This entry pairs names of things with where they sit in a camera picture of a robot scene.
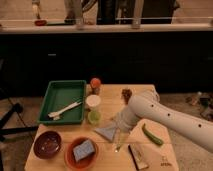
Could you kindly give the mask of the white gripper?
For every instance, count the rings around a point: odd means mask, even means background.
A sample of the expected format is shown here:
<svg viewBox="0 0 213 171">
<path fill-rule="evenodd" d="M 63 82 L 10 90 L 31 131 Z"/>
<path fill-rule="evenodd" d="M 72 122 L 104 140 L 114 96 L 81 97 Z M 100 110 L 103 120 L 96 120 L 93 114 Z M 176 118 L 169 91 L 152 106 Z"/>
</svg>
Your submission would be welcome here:
<svg viewBox="0 0 213 171">
<path fill-rule="evenodd" d="M 127 142 L 130 131 L 137 125 L 140 121 L 140 116 L 129 106 L 124 107 L 120 112 L 118 112 L 114 118 L 117 127 L 114 135 L 115 152 L 119 152 L 120 148 Z"/>
</svg>

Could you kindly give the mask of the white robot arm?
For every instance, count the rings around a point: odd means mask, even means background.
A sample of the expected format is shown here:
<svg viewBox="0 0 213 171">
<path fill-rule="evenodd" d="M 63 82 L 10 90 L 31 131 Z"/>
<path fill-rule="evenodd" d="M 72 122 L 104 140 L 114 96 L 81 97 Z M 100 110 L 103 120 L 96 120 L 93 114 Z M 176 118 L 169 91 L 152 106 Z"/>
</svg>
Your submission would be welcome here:
<svg viewBox="0 0 213 171">
<path fill-rule="evenodd" d="M 122 132 L 133 130 L 141 119 L 158 122 L 213 153 L 213 123 L 162 105 L 156 91 L 132 95 L 115 117 Z"/>
</svg>

